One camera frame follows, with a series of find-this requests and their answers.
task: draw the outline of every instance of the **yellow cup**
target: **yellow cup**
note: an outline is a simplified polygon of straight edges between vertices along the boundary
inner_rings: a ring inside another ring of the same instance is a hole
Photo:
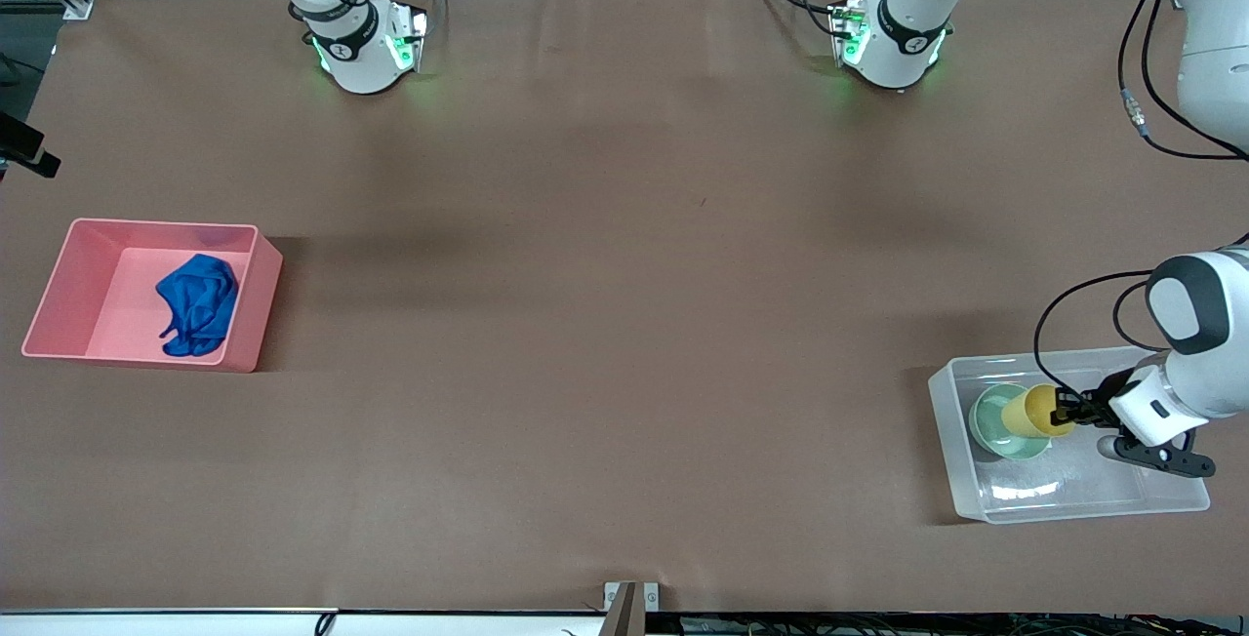
[[[1067,436],[1075,429],[1072,422],[1054,426],[1049,412],[1058,409],[1058,387],[1035,385],[1002,409],[1002,424],[1007,431],[1025,439],[1053,439]]]

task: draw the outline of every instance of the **brown table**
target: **brown table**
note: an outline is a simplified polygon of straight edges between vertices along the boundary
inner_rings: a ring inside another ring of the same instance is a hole
[[[0,605],[637,577],[682,610],[1244,609],[1247,420],[1203,432],[1208,512],[995,527],[953,515],[924,386],[1027,350],[1069,284],[1245,230],[1244,169],[1125,124],[1130,1],[965,0],[902,95],[771,0],[451,0],[427,75],[350,96],[284,6],[99,0],[61,34],[31,121],[65,166],[0,207]],[[259,225],[261,372],[21,359],[77,216]],[[1048,345],[1114,344],[1115,294]]]

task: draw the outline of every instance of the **crumpled blue fabric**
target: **crumpled blue fabric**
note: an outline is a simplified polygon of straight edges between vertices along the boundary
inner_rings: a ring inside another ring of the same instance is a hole
[[[230,331],[239,285],[230,264],[196,254],[186,265],[156,284],[156,292],[174,312],[160,337],[177,331],[165,344],[165,354],[175,357],[206,356],[221,347]]]

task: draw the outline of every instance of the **table surface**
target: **table surface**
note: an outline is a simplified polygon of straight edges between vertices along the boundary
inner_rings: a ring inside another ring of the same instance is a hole
[[[370,97],[284,6],[97,0],[61,32],[31,122],[65,165],[0,207],[0,606],[643,579],[679,610],[1243,611],[1244,419],[1203,431],[1207,512],[997,527],[954,516],[926,390],[1027,350],[1065,286],[1245,230],[1240,169],[1125,124],[1130,1],[965,0],[897,94],[774,0],[451,0],[425,75]],[[21,359],[80,216],[259,225],[261,371]],[[1047,344],[1114,344],[1115,294]]]

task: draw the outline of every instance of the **transparent container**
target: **transparent container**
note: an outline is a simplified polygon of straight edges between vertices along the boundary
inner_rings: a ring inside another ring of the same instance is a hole
[[[1045,366],[1079,390],[1137,365],[1137,347],[1042,354]],[[1032,354],[954,359],[928,380],[933,414],[945,456],[954,511],[989,524],[1022,524],[1132,514],[1209,509],[1205,482],[1128,465],[1102,456],[1097,441],[1108,429],[1079,426],[1054,439],[1044,454],[1023,461],[979,447],[967,430],[967,414],[980,392],[1002,382],[1030,387],[1049,380]]]

